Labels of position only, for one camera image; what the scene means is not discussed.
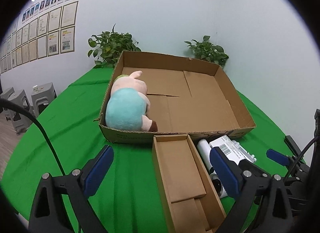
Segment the white handheld lint remover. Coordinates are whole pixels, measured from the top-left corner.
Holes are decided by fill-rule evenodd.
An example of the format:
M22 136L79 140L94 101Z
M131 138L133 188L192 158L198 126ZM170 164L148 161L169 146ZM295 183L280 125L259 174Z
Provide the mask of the white handheld lint remover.
M208 141L206 139L201 139L198 144L197 144L197 150L201 156L201 159L208 171L209 177L213 183L213 186L215 187L217 194L219 196L219 198L224 198L227 197L227 192L225 191L221 180L218 178L215 170L212 167L212 164L210 162L210 151L211 151L211 147L208 143Z

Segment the narrow brown cardboard tray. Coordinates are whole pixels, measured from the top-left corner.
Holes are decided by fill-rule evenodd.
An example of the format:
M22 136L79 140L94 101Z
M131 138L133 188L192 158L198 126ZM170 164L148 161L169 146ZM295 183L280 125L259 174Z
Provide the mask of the narrow brown cardboard tray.
M190 136L154 136L152 158L168 231L217 232L226 213Z

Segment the pink teal plush pig toy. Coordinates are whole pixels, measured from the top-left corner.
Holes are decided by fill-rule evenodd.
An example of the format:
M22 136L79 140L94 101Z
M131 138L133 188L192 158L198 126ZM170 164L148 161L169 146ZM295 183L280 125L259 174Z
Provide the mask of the pink teal plush pig toy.
M135 132L158 131L156 121L148 117L151 103L147 98L147 85L139 79L142 73L120 75L113 82L105 112L107 127Z

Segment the large shallow cardboard box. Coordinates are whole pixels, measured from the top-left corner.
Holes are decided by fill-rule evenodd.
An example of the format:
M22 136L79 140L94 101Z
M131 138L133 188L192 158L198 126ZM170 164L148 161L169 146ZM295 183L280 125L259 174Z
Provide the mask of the large shallow cardboard box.
M112 85L120 75L142 71L151 102L148 117L158 131L131 132L106 125ZM99 114L104 137L114 143L151 143L155 135L189 134L192 139L240 138L256 127L233 83L217 64L152 52L123 51L110 78Z

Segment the right potted green plant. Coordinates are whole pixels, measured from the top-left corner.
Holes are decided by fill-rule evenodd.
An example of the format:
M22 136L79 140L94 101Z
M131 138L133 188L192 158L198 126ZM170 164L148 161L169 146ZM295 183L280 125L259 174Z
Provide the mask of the right potted green plant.
M192 39L191 41L184 41L184 43L187 44L196 59L217 64L221 68L225 67L229 59L222 46L210 42L209 35L204 35L201 41Z

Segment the potted green plant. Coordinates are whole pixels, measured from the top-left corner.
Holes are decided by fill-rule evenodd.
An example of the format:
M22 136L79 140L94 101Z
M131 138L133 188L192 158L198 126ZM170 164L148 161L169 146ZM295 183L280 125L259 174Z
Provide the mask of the potted green plant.
M142 51L130 33L116 32L115 26L111 31L103 31L88 39L90 49L87 56L94 59L96 68L114 68L123 51Z
M201 41L192 39L191 41L184 41L184 43L187 44L196 59L217 64L221 68L225 67L229 59L222 46L210 42L209 35L204 35Z

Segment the left potted green plant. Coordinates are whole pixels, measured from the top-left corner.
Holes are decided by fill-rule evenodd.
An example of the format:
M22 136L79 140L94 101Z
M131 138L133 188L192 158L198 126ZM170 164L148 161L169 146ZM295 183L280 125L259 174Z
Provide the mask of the left potted green plant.
M142 51L130 33L116 32L115 26L111 31L103 31L88 39L90 49L87 56L94 59L96 68L114 68L123 51Z

